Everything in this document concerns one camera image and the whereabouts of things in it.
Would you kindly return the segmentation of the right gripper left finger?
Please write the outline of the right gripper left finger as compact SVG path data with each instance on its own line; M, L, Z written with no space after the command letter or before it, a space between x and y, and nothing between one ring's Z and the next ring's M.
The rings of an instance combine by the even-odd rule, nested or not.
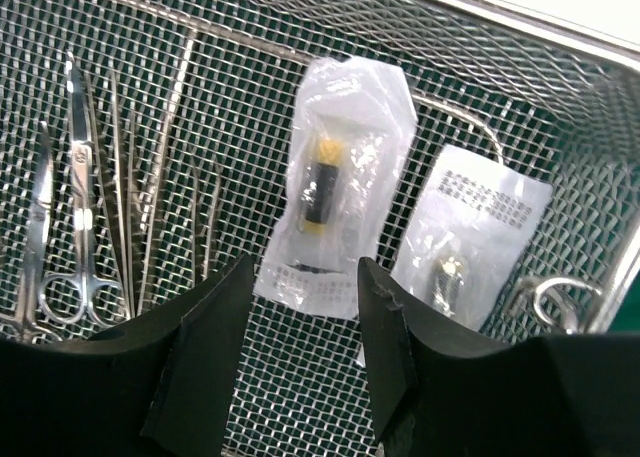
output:
M85 340L1 344L5 456L217 456L252 306L240 255Z

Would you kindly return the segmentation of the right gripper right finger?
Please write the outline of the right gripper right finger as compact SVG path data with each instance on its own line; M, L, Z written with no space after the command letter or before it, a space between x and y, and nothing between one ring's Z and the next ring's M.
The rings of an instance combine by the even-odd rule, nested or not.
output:
M357 270L375 440L388 456L635 456L636 334L510 345L406 292L374 260Z

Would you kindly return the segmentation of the plastic packet printed label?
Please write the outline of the plastic packet printed label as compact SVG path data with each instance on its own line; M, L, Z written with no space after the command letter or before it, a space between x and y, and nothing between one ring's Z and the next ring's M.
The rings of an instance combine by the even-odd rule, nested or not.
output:
M414 208L393 278L435 310L479 330L551 195L548 183L445 146Z

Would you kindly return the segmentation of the metal mesh instrument tray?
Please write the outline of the metal mesh instrument tray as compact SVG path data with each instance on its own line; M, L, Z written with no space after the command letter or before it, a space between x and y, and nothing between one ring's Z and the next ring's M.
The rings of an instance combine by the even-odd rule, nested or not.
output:
M402 68L417 130L374 260L392 270L441 150L454 145L548 183L551 200L489 317L475 331L515 345L565 334L529 305L505 303L527 276L603 287L639 255L639 51L475 0L1 0L1 313L16 307L38 122L49 129L53 203L43 277L74 269L65 58L71 50L96 132L95 265L118 280L95 152L113 162L109 69L120 115L137 109L138 187L146 187L172 76L198 35L165 164L158 254L142 315L240 255L253 262L252 306L217 456L388 456L375 440L358 314L310 315L254 292L286 205L294 103L312 61L364 57ZM121 291L98 313L59 324L85 340L134 318Z

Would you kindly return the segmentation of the plastic packet black yellow part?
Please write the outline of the plastic packet black yellow part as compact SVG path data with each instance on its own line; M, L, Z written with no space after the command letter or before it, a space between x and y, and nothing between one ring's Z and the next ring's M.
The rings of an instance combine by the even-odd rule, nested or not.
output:
M320 58L296 92L286 205L256 295L310 315L358 314L357 266L375 257L417 130L401 67Z

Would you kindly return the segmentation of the green surgical cloth wrap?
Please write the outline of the green surgical cloth wrap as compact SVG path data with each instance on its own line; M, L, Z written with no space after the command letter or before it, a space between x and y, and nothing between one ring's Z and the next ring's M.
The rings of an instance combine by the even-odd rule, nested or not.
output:
M625 257L607 274L602 303L590 329L596 333L639 330L639 255Z

